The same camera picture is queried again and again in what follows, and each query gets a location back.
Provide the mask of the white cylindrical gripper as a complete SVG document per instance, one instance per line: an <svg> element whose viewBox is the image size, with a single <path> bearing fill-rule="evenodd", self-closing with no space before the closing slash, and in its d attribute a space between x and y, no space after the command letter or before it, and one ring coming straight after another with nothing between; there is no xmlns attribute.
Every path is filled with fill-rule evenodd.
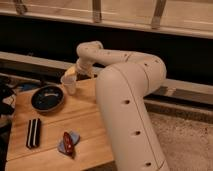
<svg viewBox="0 0 213 171"><path fill-rule="evenodd" d="M93 71L93 64L90 61L79 58L76 62L76 67L71 66L64 73L67 79L75 79L78 74L87 75L91 78L97 77L97 73Z"/></svg>

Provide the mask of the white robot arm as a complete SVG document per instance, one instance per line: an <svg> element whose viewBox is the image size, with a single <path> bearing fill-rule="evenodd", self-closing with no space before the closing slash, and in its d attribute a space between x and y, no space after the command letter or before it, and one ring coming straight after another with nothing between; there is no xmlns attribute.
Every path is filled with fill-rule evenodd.
<svg viewBox="0 0 213 171"><path fill-rule="evenodd" d="M79 74L90 75L95 63L104 66L96 78L96 102L117 170L170 171L144 104L166 79L164 62L152 54L108 50L99 41L81 43L76 52Z"/></svg>

